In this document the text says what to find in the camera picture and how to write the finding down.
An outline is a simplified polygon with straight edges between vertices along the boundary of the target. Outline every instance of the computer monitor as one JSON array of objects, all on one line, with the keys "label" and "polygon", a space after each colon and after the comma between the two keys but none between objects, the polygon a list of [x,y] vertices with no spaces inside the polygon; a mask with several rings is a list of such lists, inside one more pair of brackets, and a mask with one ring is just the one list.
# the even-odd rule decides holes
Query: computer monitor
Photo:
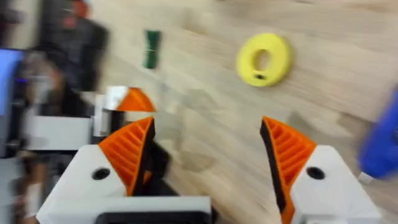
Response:
[{"label": "computer monitor", "polygon": [[23,56],[23,50],[0,49],[0,157],[4,157],[6,153],[16,70]]}]

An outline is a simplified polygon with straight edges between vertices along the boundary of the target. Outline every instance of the yellow ring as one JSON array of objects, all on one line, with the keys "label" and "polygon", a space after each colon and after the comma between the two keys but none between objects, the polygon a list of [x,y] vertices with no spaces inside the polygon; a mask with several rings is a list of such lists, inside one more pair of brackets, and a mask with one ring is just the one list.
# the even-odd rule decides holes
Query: yellow ring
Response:
[{"label": "yellow ring", "polygon": [[[265,50],[269,55],[266,69],[257,70],[256,55]],[[237,70],[241,78],[253,86],[270,86],[277,83],[289,71],[291,49],[288,43],[275,34],[259,34],[251,37],[238,54]]]}]

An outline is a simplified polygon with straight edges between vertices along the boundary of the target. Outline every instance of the green object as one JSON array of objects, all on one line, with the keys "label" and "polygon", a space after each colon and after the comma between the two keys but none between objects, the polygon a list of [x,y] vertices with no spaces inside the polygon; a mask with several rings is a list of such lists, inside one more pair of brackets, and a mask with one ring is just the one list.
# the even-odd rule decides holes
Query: green object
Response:
[{"label": "green object", "polygon": [[157,50],[159,49],[160,31],[159,30],[145,30],[147,37],[147,59],[144,66],[146,68],[154,69],[157,63]]}]

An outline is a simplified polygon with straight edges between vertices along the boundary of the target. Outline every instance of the wooden surface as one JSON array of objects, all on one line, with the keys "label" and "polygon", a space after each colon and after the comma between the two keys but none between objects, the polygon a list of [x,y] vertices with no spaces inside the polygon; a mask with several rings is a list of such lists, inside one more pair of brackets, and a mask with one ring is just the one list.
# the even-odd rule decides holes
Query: wooden surface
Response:
[{"label": "wooden surface", "polygon": [[[157,141],[173,157],[168,182],[209,195],[220,223],[279,223],[264,145],[266,115],[336,147],[358,174],[358,146],[397,83],[398,3],[382,0],[95,0],[111,32],[99,91],[142,88],[157,113]],[[158,69],[144,69],[144,29],[162,31]],[[270,88],[246,85],[236,54],[275,32],[295,52],[292,72]],[[398,179],[365,187],[398,220]]]}]

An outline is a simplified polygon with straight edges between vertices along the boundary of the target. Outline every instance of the black screw hole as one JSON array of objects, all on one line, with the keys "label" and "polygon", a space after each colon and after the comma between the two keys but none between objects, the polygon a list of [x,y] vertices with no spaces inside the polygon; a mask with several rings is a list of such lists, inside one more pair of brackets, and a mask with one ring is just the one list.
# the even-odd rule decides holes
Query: black screw hole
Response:
[{"label": "black screw hole", "polygon": [[325,173],[317,167],[308,167],[307,174],[315,180],[323,180],[325,178]]},{"label": "black screw hole", "polygon": [[261,80],[265,80],[267,79],[264,75],[254,75],[255,78],[261,79]]},{"label": "black screw hole", "polygon": [[109,170],[108,168],[98,168],[93,172],[93,179],[95,180],[103,180],[105,178],[107,178],[107,176],[109,176],[109,174],[111,173],[111,170]]}]

